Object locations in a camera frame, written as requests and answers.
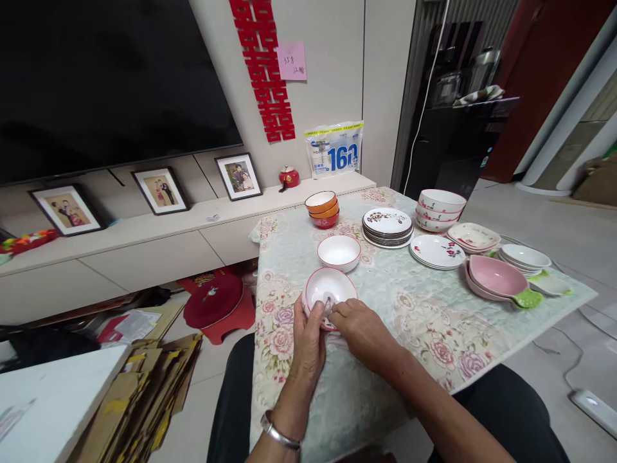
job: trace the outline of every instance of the shelf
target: shelf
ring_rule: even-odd
[[[230,201],[218,198],[193,204],[185,212],[139,215],[124,219],[106,230],[58,238],[26,251],[0,266],[0,277],[298,206],[308,196],[324,190],[345,194],[373,186],[375,182],[350,172],[323,180],[302,180],[300,185],[283,193],[278,192],[280,186],[270,186],[264,189],[263,195],[249,199]],[[218,222],[206,221],[206,217],[214,214],[220,216]]]

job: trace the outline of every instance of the black tv screen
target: black tv screen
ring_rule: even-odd
[[[188,0],[0,5],[0,185],[240,145]]]

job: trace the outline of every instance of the red double happiness decoration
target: red double happiness decoration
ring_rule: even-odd
[[[291,140],[296,131],[287,85],[278,69],[278,40],[270,0],[229,0],[229,4],[268,141]]]

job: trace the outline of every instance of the black pants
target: black pants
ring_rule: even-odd
[[[255,337],[233,347],[214,415],[207,463],[242,463],[249,456]],[[542,399],[523,378],[498,365],[454,398],[518,462],[568,462]],[[429,463],[442,459],[435,450]]]

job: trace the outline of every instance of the bag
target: bag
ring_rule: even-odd
[[[307,154],[314,179],[360,169],[364,121],[320,125],[305,132]]]

